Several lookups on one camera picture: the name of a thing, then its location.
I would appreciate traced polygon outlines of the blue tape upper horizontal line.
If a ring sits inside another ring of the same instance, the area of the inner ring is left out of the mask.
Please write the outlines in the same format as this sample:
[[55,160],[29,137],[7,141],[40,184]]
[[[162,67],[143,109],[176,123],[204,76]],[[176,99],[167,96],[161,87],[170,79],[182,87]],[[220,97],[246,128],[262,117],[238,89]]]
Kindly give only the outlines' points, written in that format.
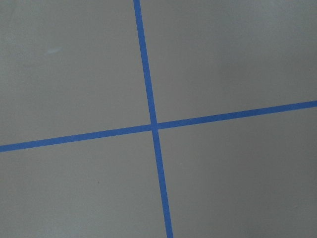
[[[296,110],[302,110],[302,109],[308,109],[308,108],[315,108],[316,106],[317,106],[316,101],[308,101],[308,102],[302,102],[302,103],[287,104],[287,105],[260,108],[260,109],[252,109],[252,110],[246,110],[246,111],[225,113],[225,114],[191,118],[191,119],[181,119],[181,120],[160,122],[157,125],[157,129],[161,130],[161,129],[210,123],[210,122],[230,120],[230,119],[255,117],[255,116],[261,116],[261,115],[267,115],[267,114],[275,114],[275,113],[281,113],[281,112],[287,112],[287,111],[296,111]],[[8,152],[8,151],[15,151],[15,150],[24,150],[24,149],[31,149],[31,148],[37,148],[37,147],[85,141],[85,140],[91,140],[91,139],[113,137],[118,135],[134,134],[134,133],[146,132],[151,130],[152,130],[152,127],[149,124],[138,125],[138,126],[132,126],[132,127],[126,127],[126,128],[118,128],[118,129],[90,132],[90,133],[84,133],[84,134],[7,144],[7,145],[2,145],[0,147],[0,151]]]

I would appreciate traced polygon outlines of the blue tape center vertical line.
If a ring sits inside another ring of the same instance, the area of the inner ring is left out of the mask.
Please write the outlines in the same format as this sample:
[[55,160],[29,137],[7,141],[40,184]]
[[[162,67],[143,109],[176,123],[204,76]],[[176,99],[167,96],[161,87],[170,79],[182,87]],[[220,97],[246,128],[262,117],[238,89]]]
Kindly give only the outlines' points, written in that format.
[[142,18],[141,2],[139,0],[135,0],[133,1],[133,4],[134,4],[138,40],[139,40],[142,68],[143,68],[143,74],[144,74],[144,81],[145,81],[145,88],[146,88],[146,95],[147,95],[147,102],[148,102],[148,109],[149,109],[149,116],[150,116],[150,123],[151,123],[153,145],[154,145],[155,158],[156,158],[156,166],[157,166],[157,173],[158,173],[158,180],[159,180],[159,188],[160,188],[165,231],[166,231],[166,236],[168,238],[172,238],[173,228],[172,228],[172,221],[170,216],[163,158],[161,153],[159,129],[158,129],[155,100],[154,100],[152,80],[151,80],[151,72],[150,72],[148,53],[147,53],[146,37],[145,37],[143,18]]

